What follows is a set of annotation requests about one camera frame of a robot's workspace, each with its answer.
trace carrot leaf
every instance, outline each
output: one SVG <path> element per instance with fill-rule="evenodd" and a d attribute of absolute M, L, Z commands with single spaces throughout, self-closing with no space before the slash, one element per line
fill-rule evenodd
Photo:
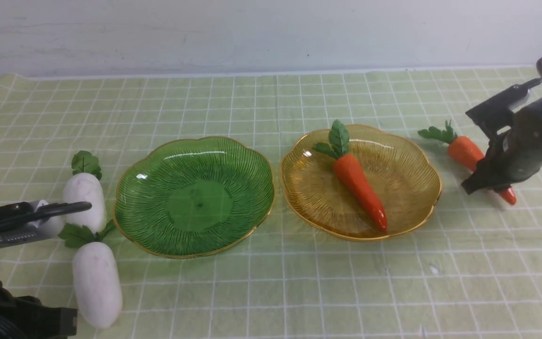
<path fill-rule="evenodd" d="M 455 133 L 453 127 L 451 127 L 450 121 L 445 122 L 445 130 L 430 126 L 428 129 L 420 129 L 417 131 L 417 134 L 424 139 L 435 139 L 446 144 L 450 144 L 458 138 L 457 133 Z"/>
<path fill-rule="evenodd" d="M 330 156 L 334 159 L 338 159 L 338 156 L 336 152 L 332 149 L 332 147 L 329 144 L 326 144 L 325 142 L 318 142 L 312 146 L 313 150 L 319 153 L 323 153 L 327 156 Z"/>
<path fill-rule="evenodd" d="M 351 136 L 344 124 L 340 120 L 335 120 L 329 131 L 329 144 L 338 157 L 348 153 L 350 138 Z"/>

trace daikon radish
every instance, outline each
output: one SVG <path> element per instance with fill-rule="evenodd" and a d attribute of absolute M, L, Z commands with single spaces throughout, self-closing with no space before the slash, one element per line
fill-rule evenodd
<path fill-rule="evenodd" d="M 78 310 L 88 324 L 99 329 L 114 324 L 123 303 L 114 254 L 101 242 L 114 228 L 112 220 L 96 234 L 87 226 L 66 224 L 60 233 L 60 238 L 66 240 L 66 247 L 79 249 L 72 261 Z"/>
<path fill-rule="evenodd" d="M 66 215 L 69 224 L 87 226 L 93 232 L 101 232 L 106 225 L 104 191 L 99 180 L 102 169 L 99 160 L 87 151 L 79 151 L 72 159 L 73 176 L 66 182 L 64 202 L 90 202 L 92 207 L 83 212 Z"/>
<path fill-rule="evenodd" d="M 68 214 L 58 236 L 66 247 L 78 249 L 72 261 L 72 277 L 78 310 L 91 326 L 99 329 L 114 324 L 122 309 L 122 290 L 114 254 L 101 242 L 112 231 L 106 224 L 104 193 L 99 180 L 102 169 L 91 153 L 80 151 L 72 159 L 73 176 L 64 187 L 64 202 L 90 202 L 90 210 Z"/>

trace amber glass plate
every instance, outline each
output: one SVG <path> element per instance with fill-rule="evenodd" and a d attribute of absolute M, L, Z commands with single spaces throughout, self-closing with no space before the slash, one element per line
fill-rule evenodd
<path fill-rule="evenodd" d="M 288 205 L 311 225 L 340 238 L 382 240 L 423 225 L 442 192 L 438 172 L 413 142 L 365 125 L 346 125 L 351 153 L 382 200 L 388 232 L 382 233 L 333 173 L 334 159 L 315 152 L 329 129 L 302 137 L 284 157 L 279 178 Z"/>

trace toy carrot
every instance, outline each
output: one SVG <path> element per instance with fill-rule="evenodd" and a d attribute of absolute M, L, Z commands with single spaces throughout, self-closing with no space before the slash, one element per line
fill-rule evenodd
<path fill-rule="evenodd" d="M 450 121 L 445 122 L 444 131 L 431 126 L 428 129 L 417 131 L 417 133 L 425 139 L 436 139 L 449 144 L 447 148 L 449 156 L 472 172 L 476 171 L 476 163 L 484 158 L 484 153 L 469 137 L 458 136 L 453 131 Z M 516 195 L 511 187 L 497 193 L 510 205 L 516 204 Z"/>
<path fill-rule="evenodd" d="M 386 231 L 387 221 L 382 202 L 365 178 L 357 158 L 349 153 L 350 136 L 342 122 L 334 121 L 328 139 L 329 144 L 318 142 L 312 146 L 313 150 L 336 159 L 333 169 L 338 180 L 353 193 L 376 225 Z"/>

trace grid mat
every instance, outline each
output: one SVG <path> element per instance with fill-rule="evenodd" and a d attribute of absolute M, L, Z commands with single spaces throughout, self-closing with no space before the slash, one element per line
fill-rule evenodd
<path fill-rule="evenodd" d="M 77 150 L 103 168 L 108 210 L 122 172 L 178 138 L 232 137 L 275 173 L 304 133 L 334 119 L 410 137 L 444 191 L 415 232 L 373 243 L 338 240 L 301 221 L 280 197 L 247 240 L 219 255 L 168 260 L 114 231 L 123 311 L 112 328 L 80 318 L 78 339 L 542 339 L 542 172 L 515 187 L 516 206 L 467 196 L 467 171 L 416 131 L 453 120 L 481 148 L 464 112 L 531 68 L 260 77 L 31 80 L 0 78 L 0 205 L 57 202 Z M 542 95 L 542 85 L 531 99 Z M 0 250 L 15 296 L 76 307 L 74 250 L 59 240 Z"/>

